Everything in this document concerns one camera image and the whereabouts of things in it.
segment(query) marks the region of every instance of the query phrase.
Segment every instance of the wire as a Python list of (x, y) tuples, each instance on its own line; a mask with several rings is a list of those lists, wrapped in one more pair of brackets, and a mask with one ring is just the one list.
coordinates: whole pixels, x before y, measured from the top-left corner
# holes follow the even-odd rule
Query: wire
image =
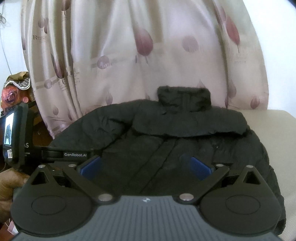
[[(3, 17), (4, 3), (5, 3), (5, 0), (4, 0), (3, 3), (2, 3), (2, 13), (0, 13), (0, 22), (3, 23), (3, 24), (6, 23), (6, 18)], [(2, 36), (1, 36), (1, 28), (0, 28), (0, 41), (1, 41), (1, 46), (2, 46), (2, 50), (3, 50), (3, 53), (4, 53), (4, 57), (5, 57), (5, 60), (6, 60), (7, 67), (8, 67), (8, 69), (9, 69), (10, 74), (12, 74), (12, 73), (11, 73), (11, 70), (10, 70), (10, 67), (9, 67), (9, 64), (8, 64), (8, 60), (7, 60), (7, 57), (6, 57), (5, 51), (4, 51), (4, 47), (3, 47)]]

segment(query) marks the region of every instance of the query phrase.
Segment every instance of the curtain fold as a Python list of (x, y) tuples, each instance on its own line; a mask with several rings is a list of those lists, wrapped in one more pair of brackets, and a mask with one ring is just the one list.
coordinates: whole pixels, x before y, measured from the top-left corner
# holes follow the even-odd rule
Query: curtain fold
[(212, 104), (267, 109), (261, 47), (243, 0), (23, 0), (25, 62), (54, 138), (104, 105), (206, 87)]

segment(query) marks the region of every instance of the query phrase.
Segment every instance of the logo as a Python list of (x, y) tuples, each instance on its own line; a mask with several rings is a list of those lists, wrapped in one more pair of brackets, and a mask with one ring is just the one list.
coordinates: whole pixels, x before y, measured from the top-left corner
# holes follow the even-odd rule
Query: logo
[(65, 156), (86, 157), (86, 154), (65, 153)]
[(142, 199), (142, 201), (145, 202), (145, 203), (148, 203), (148, 202), (151, 201), (151, 199), (147, 197), (147, 198)]
[(64, 152), (64, 156), (71, 159), (87, 159), (86, 152)]

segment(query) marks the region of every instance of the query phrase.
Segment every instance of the circular pad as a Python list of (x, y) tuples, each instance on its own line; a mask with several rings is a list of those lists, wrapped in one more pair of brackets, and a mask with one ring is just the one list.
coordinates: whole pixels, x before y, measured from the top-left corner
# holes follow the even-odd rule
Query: circular pad
[(232, 235), (271, 232), (281, 215), (281, 206), (270, 191), (255, 185), (233, 185), (209, 192), (200, 212), (211, 226)]
[(63, 211), (66, 200), (58, 196), (43, 196), (33, 201), (32, 209), (41, 215), (54, 215)]
[(229, 197), (225, 204), (230, 211), (242, 215), (255, 213), (260, 208), (260, 202), (256, 198), (246, 195)]
[(81, 227), (92, 213), (92, 203), (84, 193), (54, 186), (20, 193), (12, 203), (11, 215), (16, 227), (38, 237), (63, 235)]

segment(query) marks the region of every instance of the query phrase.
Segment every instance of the black jacket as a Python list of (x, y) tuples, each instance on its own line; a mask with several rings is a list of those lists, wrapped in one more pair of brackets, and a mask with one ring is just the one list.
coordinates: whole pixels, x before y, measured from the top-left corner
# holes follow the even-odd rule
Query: black jacket
[(192, 156), (231, 169), (253, 165), (286, 214), (265, 147), (237, 111), (211, 106), (207, 89), (160, 87), (159, 101), (137, 100), (98, 108), (64, 130), (51, 146), (104, 149), (94, 182), (115, 195), (190, 193), (199, 180), (188, 168)]

